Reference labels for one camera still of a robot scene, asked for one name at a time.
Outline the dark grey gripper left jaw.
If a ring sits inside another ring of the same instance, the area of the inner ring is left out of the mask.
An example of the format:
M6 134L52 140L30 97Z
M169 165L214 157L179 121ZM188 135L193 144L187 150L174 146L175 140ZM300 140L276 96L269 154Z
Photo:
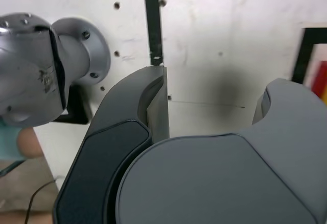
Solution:
M167 69L148 66L104 96L60 189L54 223L115 223L115 198L131 162L168 139Z

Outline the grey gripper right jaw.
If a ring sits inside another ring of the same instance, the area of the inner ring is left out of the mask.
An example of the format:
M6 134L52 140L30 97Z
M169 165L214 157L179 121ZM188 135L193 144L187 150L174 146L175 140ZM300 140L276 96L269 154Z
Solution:
M326 105L276 79L261 110L238 132L143 151L121 180L116 222L326 223Z

